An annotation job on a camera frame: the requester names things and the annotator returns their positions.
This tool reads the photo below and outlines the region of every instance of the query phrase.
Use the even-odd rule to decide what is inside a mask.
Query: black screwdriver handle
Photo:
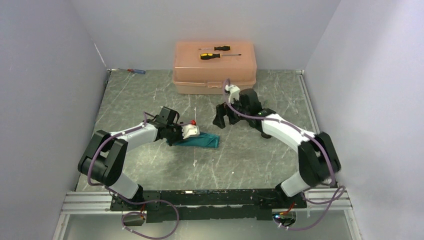
[[[202,54],[200,54],[201,60],[209,60],[209,59],[216,59],[216,58],[221,58],[221,54],[220,53],[202,53]]]
[[[216,46],[213,48],[215,51],[229,51],[231,49],[230,46]]]

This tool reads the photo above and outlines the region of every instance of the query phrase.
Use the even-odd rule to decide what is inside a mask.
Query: screwdriver
[[[200,54],[201,60],[209,60],[209,59],[219,59],[221,57],[227,57],[227,56],[241,56],[241,54],[225,54],[222,55],[221,53],[202,53]]]
[[[136,73],[136,74],[146,74],[145,70],[140,70],[140,69],[123,69],[123,68],[118,68],[119,70],[125,70],[128,71],[130,73]]]
[[[230,46],[216,46],[216,47],[209,47],[209,48],[199,48],[199,50],[215,50],[215,51],[229,51]]]

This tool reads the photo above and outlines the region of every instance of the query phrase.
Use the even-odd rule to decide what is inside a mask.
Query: orange plastic box
[[[230,46],[228,51],[199,50]],[[241,54],[200,59],[204,53]],[[256,83],[256,58],[253,44],[240,41],[178,42],[173,62],[173,82],[180,94],[222,94],[223,82],[230,79],[241,90]]]

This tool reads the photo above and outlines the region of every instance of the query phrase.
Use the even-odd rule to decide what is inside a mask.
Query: white wall
[[[109,68],[171,69],[177,41],[248,40],[258,68],[304,69],[340,0],[72,0]]]
[[[365,240],[424,239],[423,13],[342,0],[305,69]]]
[[[0,239],[52,239],[106,68],[69,1],[0,2]]]

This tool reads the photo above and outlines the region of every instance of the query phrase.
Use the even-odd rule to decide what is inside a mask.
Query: gray work surface
[[[313,131],[305,95],[293,70],[258,70],[256,84],[262,107],[287,121]],[[123,172],[145,190],[274,188],[298,167],[298,156],[276,138],[265,139],[246,121],[212,124],[222,95],[178,94],[172,71],[146,74],[113,71],[98,111],[94,131],[117,132],[143,121],[143,111],[159,114],[166,106],[178,111],[180,121],[196,120],[201,132],[220,136],[219,148],[168,146],[159,140],[126,154]],[[81,175],[77,191],[99,191]]]

